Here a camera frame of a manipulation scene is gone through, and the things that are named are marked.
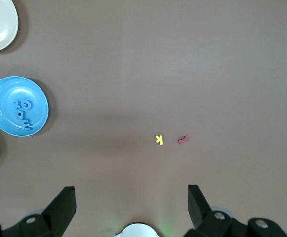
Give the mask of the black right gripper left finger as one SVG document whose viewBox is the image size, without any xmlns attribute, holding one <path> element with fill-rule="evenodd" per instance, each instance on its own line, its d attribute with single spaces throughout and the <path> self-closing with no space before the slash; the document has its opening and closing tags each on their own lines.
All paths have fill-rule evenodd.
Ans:
<svg viewBox="0 0 287 237">
<path fill-rule="evenodd" d="M 3 230 L 3 237 L 61 237 L 75 215 L 75 187 L 67 186 L 41 214 Z"/>
</svg>

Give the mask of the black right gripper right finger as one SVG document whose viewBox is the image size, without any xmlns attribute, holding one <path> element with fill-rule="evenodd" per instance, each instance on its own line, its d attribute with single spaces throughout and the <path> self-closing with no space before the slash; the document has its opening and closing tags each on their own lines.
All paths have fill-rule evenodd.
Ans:
<svg viewBox="0 0 287 237">
<path fill-rule="evenodd" d="M 221 210 L 212 210 L 198 185 L 188 186 L 188 212 L 193 228 L 186 237 L 247 237 L 248 228 Z"/>
</svg>

